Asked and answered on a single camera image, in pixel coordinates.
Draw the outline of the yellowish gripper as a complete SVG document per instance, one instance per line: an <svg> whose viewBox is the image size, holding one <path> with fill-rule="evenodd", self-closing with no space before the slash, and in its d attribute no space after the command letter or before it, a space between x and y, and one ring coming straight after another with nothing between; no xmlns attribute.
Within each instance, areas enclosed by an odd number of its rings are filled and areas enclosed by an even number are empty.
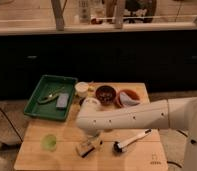
<svg viewBox="0 0 197 171"><path fill-rule="evenodd" d="M86 135L83 144L87 147L94 147L95 149L100 149L103 141L99 134L94 136Z"/></svg>

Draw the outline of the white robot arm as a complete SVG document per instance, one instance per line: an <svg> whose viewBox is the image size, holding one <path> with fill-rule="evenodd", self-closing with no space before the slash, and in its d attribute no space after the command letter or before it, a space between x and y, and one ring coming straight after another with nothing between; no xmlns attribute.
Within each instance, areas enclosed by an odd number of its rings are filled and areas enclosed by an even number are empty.
<svg viewBox="0 0 197 171"><path fill-rule="evenodd" d="M197 171L197 97L159 100L115 110L100 110L100 102L86 98L76 118L88 135L107 129L187 130L183 171Z"/></svg>

